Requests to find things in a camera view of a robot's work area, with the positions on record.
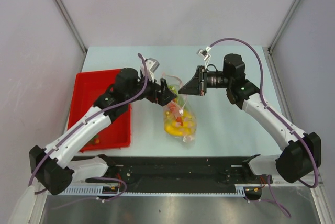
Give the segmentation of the green cucumber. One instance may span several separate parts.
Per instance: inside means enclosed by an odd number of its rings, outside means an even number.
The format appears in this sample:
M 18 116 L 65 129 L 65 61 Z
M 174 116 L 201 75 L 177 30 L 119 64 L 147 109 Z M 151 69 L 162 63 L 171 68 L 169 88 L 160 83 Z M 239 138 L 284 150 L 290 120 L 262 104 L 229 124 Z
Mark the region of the green cucumber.
M 168 88 L 169 88 L 169 90 L 173 93 L 173 94 L 175 94 L 176 96 L 179 96 L 179 93 L 178 93 L 178 91 L 179 91 L 179 87 L 178 86 L 176 86 L 176 85 L 168 85 Z

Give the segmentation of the orange carrot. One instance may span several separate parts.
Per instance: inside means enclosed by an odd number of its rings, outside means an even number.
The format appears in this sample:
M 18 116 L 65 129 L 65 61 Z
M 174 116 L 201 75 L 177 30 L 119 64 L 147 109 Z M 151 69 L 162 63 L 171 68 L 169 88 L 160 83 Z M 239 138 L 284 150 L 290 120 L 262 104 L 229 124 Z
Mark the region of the orange carrot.
M 183 127 L 183 115 L 184 115 L 184 105 L 181 106 L 176 102 L 170 102 L 168 104 L 168 109 L 170 112 L 171 125 L 174 127 Z

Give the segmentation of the clear zip top bag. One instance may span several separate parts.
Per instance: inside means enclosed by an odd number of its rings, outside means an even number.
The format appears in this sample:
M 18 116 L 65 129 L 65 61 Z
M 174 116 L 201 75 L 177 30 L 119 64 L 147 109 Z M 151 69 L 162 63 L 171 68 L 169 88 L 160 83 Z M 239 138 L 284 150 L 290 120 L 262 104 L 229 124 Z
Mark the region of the clear zip top bag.
M 188 96 L 179 94 L 183 81 L 174 75 L 162 74 L 168 88 L 176 95 L 171 102 L 163 107 L 163 123 L 165 132 L 184 144 L 195 141 L 197 129 L 196 116 L 188 101 Z

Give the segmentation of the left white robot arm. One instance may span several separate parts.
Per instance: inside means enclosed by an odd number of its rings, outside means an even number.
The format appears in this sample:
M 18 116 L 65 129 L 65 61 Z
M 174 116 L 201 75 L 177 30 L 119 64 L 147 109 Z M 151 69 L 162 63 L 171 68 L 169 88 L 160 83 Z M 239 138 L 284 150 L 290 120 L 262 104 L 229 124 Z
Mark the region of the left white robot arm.
M 148 78 L 148 70 L 139 74 L 133 68 L 123 68 L 86 114 L 67 132 L 44 148 L 34 146 L 29 151 L 31 177 L 37 179 L 52 195 L 63 192 L 71 183 L 99 177 L 104 182 L 115 178 L 116 170 L 102 156 L 73 161 L 74 156 L 99 132 L 114 123 L 128 110 L 130 103 L 147 99 L 165 106 L 176 94 L 165 79 L 160 83 Z

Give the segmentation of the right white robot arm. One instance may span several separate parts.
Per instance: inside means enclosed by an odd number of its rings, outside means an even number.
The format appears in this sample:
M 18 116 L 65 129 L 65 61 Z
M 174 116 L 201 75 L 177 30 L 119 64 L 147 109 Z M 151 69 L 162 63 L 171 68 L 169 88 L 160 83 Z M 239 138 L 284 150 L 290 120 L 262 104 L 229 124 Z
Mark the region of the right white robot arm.
M 228 54 L 223 60 L 222 71 L 208 71 L 197 66 L 196 72 L 178 93 L 204 96 L 209 88 L 224 88 L 231 104 L 253 117 L 275 140 L 280 155 L 254 155 L 244 162 L 242 178 L 255 182 L 260 175 L 280 175 L 294 183 L 321 165 L 321 138 L 315 133 L 306 133 L 267 101 L 261 98 L 260 89 L 245 77 L 245 63 L 238 54 Z

